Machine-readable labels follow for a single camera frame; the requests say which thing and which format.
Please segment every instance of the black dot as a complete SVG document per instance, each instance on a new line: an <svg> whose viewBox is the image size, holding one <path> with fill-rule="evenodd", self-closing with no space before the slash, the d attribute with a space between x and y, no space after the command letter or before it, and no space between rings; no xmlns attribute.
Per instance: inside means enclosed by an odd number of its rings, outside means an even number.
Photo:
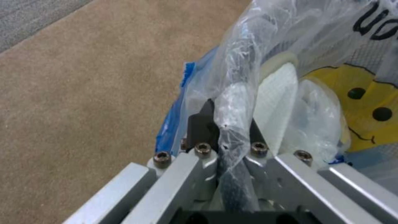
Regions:
<svg viewBox="0 0 398 224"><path fill-rule="evenodd" d="M193 213L185 222L185 224L208 224L207 218L201 213Z"/></svg>
<svg viewBox="0 0 398 224"><path fill-rule="evenodd" d="M379 107L373 111L373 118L378 121L386 121L392 117L392 111L387 107Z"/></svg>
<svg viewBox="0 0 398 224"><path fill-rule="evenodd" d="M348 91L347 96L351 99L354 100L359 100L362 98L362 96L365 94L366 90L361 88L361 87L357 87L357 88L353 88L350 91Z"/></svg>

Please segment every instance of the gray carpet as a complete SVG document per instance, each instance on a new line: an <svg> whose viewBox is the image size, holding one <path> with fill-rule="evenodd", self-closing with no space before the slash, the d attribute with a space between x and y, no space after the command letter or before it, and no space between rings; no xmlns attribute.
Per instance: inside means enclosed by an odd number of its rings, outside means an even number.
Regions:
<svg viewBox="0 0 398 224"><path fill-rule="evenodd" d="M0 53L91 0L0 0Z"/></svg>

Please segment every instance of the black metal part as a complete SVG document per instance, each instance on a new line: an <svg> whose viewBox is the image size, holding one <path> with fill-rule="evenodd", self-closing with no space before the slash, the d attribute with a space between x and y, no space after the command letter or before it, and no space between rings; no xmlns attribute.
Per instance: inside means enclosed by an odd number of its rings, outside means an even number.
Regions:
<svg viewBox="0 0 398 224"><path fill-rule="evenodd" d="M319 224L310 212L240 212L179 210L170 224Z"/></svg>
<svg viewBox="0 0 398 224"><path fill-rule="evenodd" d="M186 152L189 152L198 143L205 142L218 152L218 140L220 137L220 130L214 123L214 102L208 99L200 112L193 114L188 118L187 138L186 138ZM254 119L250 125L250 143L264 142L259 128Z"/></svg>

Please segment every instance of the plastic wrap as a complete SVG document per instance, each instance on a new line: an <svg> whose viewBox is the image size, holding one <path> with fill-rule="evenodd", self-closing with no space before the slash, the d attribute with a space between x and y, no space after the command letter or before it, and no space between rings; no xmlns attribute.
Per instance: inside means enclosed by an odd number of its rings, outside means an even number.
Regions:
<svg viewBox="0 0 398 224"><path fill-rule="evenodd" d="M397 59L395 52L389 54L394 60L384 62L394 68L381 68L388 51L386 46L396 41L393 37L397 32L393 20L396 15L395 6L389 1L253 0L227 31L218 49L198 61L186 76L180 101L173 108L179 114L174 118L177 127L174 125L170 134L163 136L161 133L168 133L163 126L158 138L160 142L173 144L157 147L177 154L188 116L197 113L207 99L213 99L214 120L220 129L219 190L223 205L226 210L257 210L250 175L242 158L250 148L249 128L258 86L264 78L261 66L273 56L288 52L298 59L295 73L299 78L308 73L311 76L319 69L323 71L322 68L334 69L349 63L358 69L371 68L373 74L380 70L383 75L375 80L396 86L395 72L392 75L383 72L398 71L395 63L391 63ZM321 81L336 91L334 85L338 81L316 72L315 75L322 76ZM344 90L342 97L347 96L348 90ZM393 114L398 112L395 108L398 107L393 108ZM370 116L367 110L370 109L364 109L364 119ZM389 130L395 130L396 124L389 126ZM287 125L281 125L281 133L286 128ZM355 134L352 131L351 136L356 138ZM388 138L383 143L392 141Z"/></svg>
<svg viewBox="0 0 398 224"><path fill-rule="evenodd" d="M347 124L336 95L326 86L303 80L280 153L305 149L313 157L312 168L319 169L336 160L350 146Z"/></svg>

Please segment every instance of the yellow smiley face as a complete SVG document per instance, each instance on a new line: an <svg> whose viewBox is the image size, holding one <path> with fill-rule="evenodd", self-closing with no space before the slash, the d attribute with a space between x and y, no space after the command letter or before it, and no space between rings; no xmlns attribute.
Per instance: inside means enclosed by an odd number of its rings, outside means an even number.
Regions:
<svg viewBox="0 0 398 224"><path fill-rule="evenodd" d="M360 151L398 142L398 90L389 83L374 81L375 76L362 67L344 64L320 68L307 74L332 89L340 100L349 134L348 151Z"/></svg>

